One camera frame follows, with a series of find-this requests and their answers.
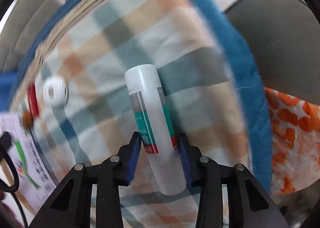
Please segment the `white rounded square case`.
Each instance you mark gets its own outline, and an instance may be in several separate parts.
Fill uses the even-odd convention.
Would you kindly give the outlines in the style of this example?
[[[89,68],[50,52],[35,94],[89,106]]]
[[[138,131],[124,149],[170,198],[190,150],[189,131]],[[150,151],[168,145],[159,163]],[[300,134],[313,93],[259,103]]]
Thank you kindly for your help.
[[[64,78],[53,75],[43,85],[44,103],[52,107],[64,107],[68,101],[68,85]]]

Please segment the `white teal tube bottle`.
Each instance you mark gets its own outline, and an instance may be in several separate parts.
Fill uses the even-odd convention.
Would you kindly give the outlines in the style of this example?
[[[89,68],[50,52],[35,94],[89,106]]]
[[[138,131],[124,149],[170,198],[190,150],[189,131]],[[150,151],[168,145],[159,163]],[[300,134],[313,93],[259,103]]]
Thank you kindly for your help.
[[[157,185],[164,195],[179,194],[187,185],[157,68],[154,65],[131,68],[125,73],[125,81]]]

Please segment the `cardboard box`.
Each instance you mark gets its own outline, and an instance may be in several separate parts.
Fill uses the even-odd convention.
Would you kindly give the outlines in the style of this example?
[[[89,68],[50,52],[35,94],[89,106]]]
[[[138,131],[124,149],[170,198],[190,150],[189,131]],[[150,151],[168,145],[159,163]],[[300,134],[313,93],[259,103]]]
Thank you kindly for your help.
[[[19,114],[1,114],[3,132],[12,137],[8,154],[20,181],[17,194],[26,207],[36,213],[55,190],[56,184],[42,162],[31,133],[23,128]]]

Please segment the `orange white cloth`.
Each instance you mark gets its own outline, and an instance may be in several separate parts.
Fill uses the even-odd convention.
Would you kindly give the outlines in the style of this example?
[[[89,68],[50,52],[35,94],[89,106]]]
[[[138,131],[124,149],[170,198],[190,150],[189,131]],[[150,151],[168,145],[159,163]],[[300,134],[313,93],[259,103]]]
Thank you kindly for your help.
[[[272,129],[272,194],[291,194],[319,180],[319,105],[264,88]]]

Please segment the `brown walnut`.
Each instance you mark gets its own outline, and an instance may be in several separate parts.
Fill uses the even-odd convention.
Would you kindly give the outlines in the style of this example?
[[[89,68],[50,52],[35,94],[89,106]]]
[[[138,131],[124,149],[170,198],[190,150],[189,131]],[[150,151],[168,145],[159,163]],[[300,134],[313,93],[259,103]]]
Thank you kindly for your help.
[[[25,129],[30,129],[33,126],[33,115],[28,110],[24,110],[22,114],[22,125]]]

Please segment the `plaid blue-bordered blanket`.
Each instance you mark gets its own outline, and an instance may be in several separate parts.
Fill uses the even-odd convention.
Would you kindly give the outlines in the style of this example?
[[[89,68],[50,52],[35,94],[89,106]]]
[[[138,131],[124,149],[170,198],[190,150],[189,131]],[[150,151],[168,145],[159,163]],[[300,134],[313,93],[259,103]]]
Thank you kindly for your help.
[[[9,109],[28,108],[51,178],[143,146],[119,190],[125,227],[193,227],[200,191],[187,188],[176,146],[185,133],[218,164],[244,164],[271,183],[271,127],[249,47],[212,0],[68,0],[20,64]]]

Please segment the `blue mat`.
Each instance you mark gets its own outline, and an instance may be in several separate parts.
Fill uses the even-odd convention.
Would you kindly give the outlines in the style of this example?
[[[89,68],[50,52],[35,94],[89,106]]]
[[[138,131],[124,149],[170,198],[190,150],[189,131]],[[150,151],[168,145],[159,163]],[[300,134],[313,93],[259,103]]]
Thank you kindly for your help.
[[[17,70],[1,73],[0,76],[0,111],[7,110],[9,105],[10,90],[17,78]]]

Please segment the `grey chair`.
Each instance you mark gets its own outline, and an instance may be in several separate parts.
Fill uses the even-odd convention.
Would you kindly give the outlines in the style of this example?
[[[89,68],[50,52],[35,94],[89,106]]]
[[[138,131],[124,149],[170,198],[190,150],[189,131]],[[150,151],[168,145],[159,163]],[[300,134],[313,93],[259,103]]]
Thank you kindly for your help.
[[[237,0],[225,14],[265,87],[319,104],[319,22],[303,0]]]

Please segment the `beige tufted sofa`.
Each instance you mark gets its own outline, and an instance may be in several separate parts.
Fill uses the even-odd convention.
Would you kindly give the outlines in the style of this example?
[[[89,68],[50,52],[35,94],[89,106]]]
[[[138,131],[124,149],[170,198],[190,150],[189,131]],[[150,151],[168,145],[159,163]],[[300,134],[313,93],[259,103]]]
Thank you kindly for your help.
[[[14,0],[1,19],[1,73],[18,68],[35,37],[66,0]]]

